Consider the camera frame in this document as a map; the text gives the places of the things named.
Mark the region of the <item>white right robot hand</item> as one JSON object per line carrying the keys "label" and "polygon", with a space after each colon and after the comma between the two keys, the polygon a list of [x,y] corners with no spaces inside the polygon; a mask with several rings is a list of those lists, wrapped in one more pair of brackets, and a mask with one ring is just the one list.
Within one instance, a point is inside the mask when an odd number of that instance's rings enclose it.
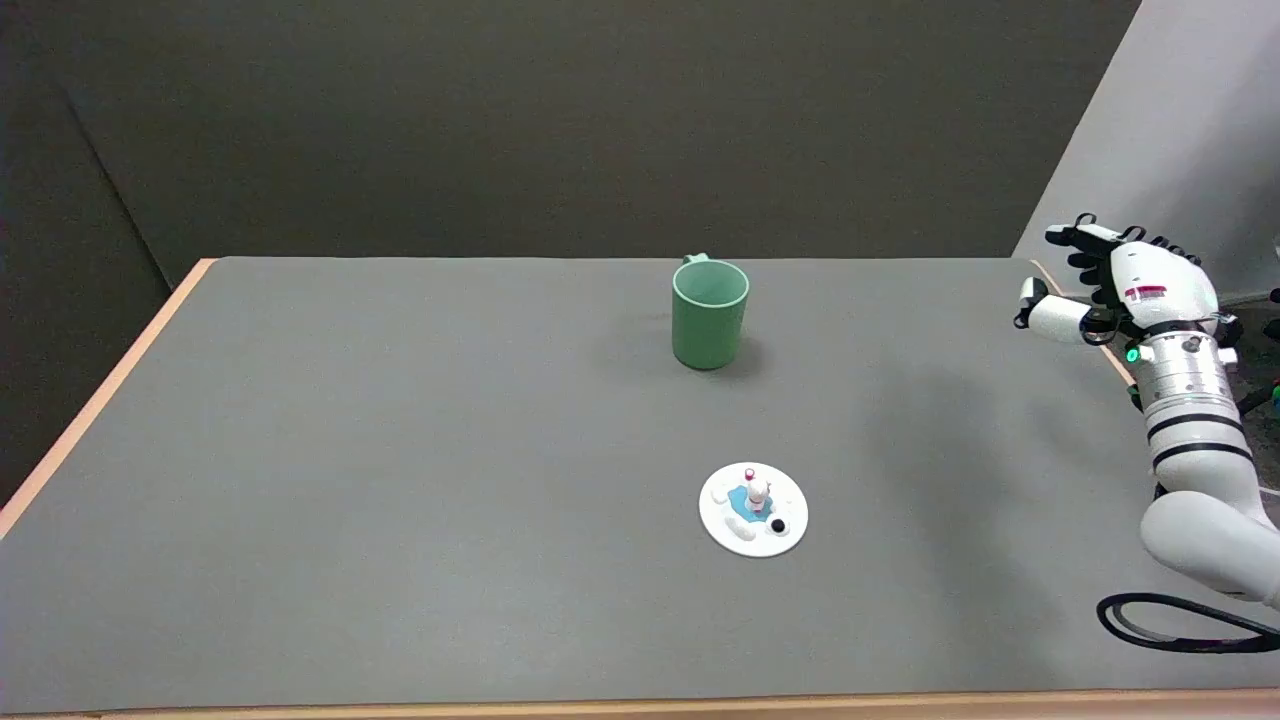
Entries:
{"label": "white right robot hand", "polygon": [[1130,225],[1111,231],[1091,213],[1071,224],[1051,225],[1048,243],[1070,249],[1069,266],[1093,287],[1088,301],[1051,293],[1041,278],[1020,291],[1014,325],[1065,345],[1128,345],[1172,331],[1198,331],[1230,348],[1243,336],[1235,316],[1221,311],[1219,296],[1194,254],[1162,236],[1147,238]]}

